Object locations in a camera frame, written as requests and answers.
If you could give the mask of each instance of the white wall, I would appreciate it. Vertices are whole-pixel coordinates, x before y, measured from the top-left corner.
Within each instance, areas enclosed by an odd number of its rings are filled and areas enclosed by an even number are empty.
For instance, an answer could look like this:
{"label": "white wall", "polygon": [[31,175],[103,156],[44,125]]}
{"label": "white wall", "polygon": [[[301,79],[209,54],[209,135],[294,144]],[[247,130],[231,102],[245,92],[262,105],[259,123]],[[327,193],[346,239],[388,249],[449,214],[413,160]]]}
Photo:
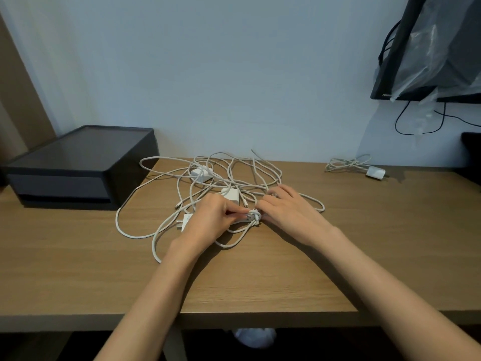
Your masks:
{"label": "white wall", "polygon": [[[471,129],[448,121],[412,150],[394,132],[402,103],[369,99],[406,1],[0,0],[0,11],[57,133],[154,127],[170,156],[254,148],[326,162],[367,150],[380,164],[460,165]],[[477,106],[451,105],[481,122]]]}

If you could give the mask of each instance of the black device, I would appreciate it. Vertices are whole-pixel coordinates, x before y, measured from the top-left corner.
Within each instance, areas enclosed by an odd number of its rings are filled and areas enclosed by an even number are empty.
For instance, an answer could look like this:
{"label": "black device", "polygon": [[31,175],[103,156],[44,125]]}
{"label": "black device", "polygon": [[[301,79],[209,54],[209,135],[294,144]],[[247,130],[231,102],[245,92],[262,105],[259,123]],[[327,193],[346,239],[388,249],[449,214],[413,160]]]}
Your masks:
{"label": "black device", "polygon": [[[403,90],[397,100],[421,101],[438,87],[444,91],[437,99],[439,102],[481,103],[481,93],[449,95],[453,91],[468,91],[466,88],[481,78],[480,15],[481,0],[408,0],[392,45],[386,48],[389,36],[384,43],[371,98],[389,100],[396,81],[405,81],[418,73],[417,83]],[[430,27],[419,29],[421,23]],[[436,65],[439,56],[444,62]],[[418,69],[410,75],[406,66],[413,65]]]}
{"label": "black device", "polygon": [[86,125],[2,171],[25,207],[117,210],[148,174],[139,161],[151,156],[159,156],[153,129]]}
{"label": "black device", "polygon": [[466,179],[481,185],[481,133],[462,133],[461,141],[469,152],[468,167],[454,170]]}

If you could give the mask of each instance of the desk surface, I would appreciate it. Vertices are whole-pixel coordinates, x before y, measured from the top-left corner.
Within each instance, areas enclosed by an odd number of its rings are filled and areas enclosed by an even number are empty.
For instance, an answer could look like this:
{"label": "desk surface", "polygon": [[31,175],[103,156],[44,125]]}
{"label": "desk surface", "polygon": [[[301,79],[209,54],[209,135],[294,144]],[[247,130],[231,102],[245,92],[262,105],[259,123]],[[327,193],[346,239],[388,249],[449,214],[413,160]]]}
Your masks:
{"label": "desk surface", "polygon": [[[159,161],[156,167],[168,171],[178,164]],[[436,309],[460,323],[481,322],[477,185],[452,172],[396,167],[378,182],[362,174],[324,173],[321,163],[277,165],[284,183],[320,199],[331,223]],[[253,180],[241,165],[234,174]],[[153,232],[178,202],[175,187],[175,179],[161,179],[140,189],[120,215],[122,229]],[[114,326],[157,266],[151,240],[120,235],[114,215],[23,208],[12,190],[4,189],[0,331]],[[178,234],[174,227],[161,237],[161,258]],[[372,321],[321,256],[265,224],[252,228],[235,248],[209,248],[188,289],[179,317],[186,328]],[[98,323],[100,316],[110,316],[110,325]]]}

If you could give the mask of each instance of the right hand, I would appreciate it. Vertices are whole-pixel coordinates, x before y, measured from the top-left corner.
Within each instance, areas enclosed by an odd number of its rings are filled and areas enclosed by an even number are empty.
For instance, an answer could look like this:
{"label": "right hand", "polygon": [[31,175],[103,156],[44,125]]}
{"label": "right hand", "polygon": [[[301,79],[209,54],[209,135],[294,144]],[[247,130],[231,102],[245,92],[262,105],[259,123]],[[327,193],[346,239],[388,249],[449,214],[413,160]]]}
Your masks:
{"label": "right hand", "polygon": [[292,187],[280,184],[270,188],[256,204],[262,219],[275,224],[302,244],[314,246],[319,236],[334,227]]}

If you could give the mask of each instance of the tangled cable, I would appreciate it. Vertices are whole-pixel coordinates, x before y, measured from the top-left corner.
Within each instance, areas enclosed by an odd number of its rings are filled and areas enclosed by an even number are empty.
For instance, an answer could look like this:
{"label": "tangled cable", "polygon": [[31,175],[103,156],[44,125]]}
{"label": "tangled cable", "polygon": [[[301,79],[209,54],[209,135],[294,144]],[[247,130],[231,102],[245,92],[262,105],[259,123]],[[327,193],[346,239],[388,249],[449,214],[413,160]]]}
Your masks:
{"label": "tangled cable", "polygon": [[326,168],[324,169],[324,171],[325,172],[331,172],[331,171],[337,171],[337,170],[348,171],[350,169],[367,171],[370,166],[368,164],[370,160],[371,160],[370,154],[363,154],[352,160],[345,160],[342,158],[332,158],[329,161],[329,163],[326,165]]}
{"label": "tangled cable", "polygon": [[[252,151],[254,155],[257,158],[245,158],[245,157],[234,157],[231,156],[228,153],[224,152],[216,152],[210,156],[197,156],[195,157],[192,161],[184,160],[181,158],[172,158],[172,157],[160,157],[160,156],[154,156],[154,157],[146,157],[141,159],[140,161],[140,166],[148,170],[150,172],[153,172],[154,174],[157,174],[156,177],[148,180],[147,182],[144,182],[140,186],[134,189],[134,191],[129,195],[127,200],[120,206],[120,208],[117,210],[117,213],[115,215],[115,226],[117,227],[117,230],[124,235],[125,237],[131,238],[131,239],[143,239],[143,238],[148,238],[148,237],[153,237],[152,238],[152,254],[155,258],[155,260],[158,263],[161,263],[161,260],[159,259],[157,252],[156,252],[156,245],[157,242],[160,238],[160,234],[165,231],[167,228],[169,228],[177,219],[179,214],[181,212],[184,212],[186,214],[189,214],[188,209],[192,207],[193,211],[195,212],[195,205],[198,203],[210,190],[213,188],[219,188],[219,189],[227,189],[225,192],[227,192],[230,188],[236,188],[239,192],[240,199],[242,200],[242,203],[244,204],[245,207],[249,207],[248,202],[254,203],[254,205],[257,203],[257,197],[258,195],[264,196],[266,191],[269,189],[269,186],[273,186],[276,184],[282,183],[281,178],[282,178],[282,171],[278,169],[276,166],[274,166],[272,163],[260,158],[254,151]],[[222,154],[227,157],[230,157],[230,159],[225,159],[225,158],[216,158],[216,160],[213,160],[213,157]],[[169,160],[174,160],[174,161],[179,161],[179,162],[184,162],[188,163],[189,165],[187,167],[182,167],[178,168],[169,172],[159,172],[155,171],[153,169],[150,169],[148,167],[145,167],[143,165],[143,162],[151,159],[169,159]],[[262,181],[262,185],[257,185],[257,184],[251,184],[249,182],[245,182],[239,179],[235,179],[232,174],[232,167],[236,162],[246,164],[250,167],[253,168],[254,174],[259,177]],[[222,169],[226,171],[227,178],[222,177],[218,173],[213,171],[213,168],[215,165],[220,166]],[[212,176],[212,178],[206,180],[205,182],[199,181],[199,177],[201,175],[192,175],[191,172],[192,170],[200,168],[200,169],[206,169],[209,176]],[[182,171],[180,175],[176,174],[177,171]],[[262,177],[262,175],[259,173],[262,172],[268,177],[272,179],[272,182],[266,182],[266,180]],[[159,228],[154,233],[151,234],[146,234],[142,236],[132,236],[127,233],[125,233],[123,230],[120,229],[119,226],[119,214],[122,208],[127,204],[129,199],[132,197],[132,195],[140,188],[144,187],[145,185],[150,184],[151,182],[161,178],[162,176],[171,176],[177,178],[177,193],[179,196],[180,201],[174,206],[175,211],[168,217],[166,218],[162,224],[160,224]],[[189,196],[183,198],[182,194],[180,193],[180,181],[183,178],[189,178],[192,179],[192,183],[189,188]],[[193,192],[195,185],[200,185],[201,189],[198,190],[197,192]],[[260,189],[262,192],[254,192],[251,190],[254,189]],[[321,201],[314,199],[310,196],[300,194],[306,199],[312,200],[319,205],[321,205],[321,208],[316,208],[318,212],[323,212],[325,210],[324,204],[322,204]],[[254,225],[259,225],[259,221],[261,219],[261,213],[257,209],[251,210],[247,214],[247,219],[242,221],[248,223],[245,227],[237,229],[237,230],[231,230],[228,229],[230,233],[242,233],[240,237],[237,239],[237,241],[233,244],[222,244],[219,243],[218,241],[215,242],[218,246],[226,249],[226,248],[232,248],[236,246],[242,238],[245,236],[247,231],[253,227]]]}

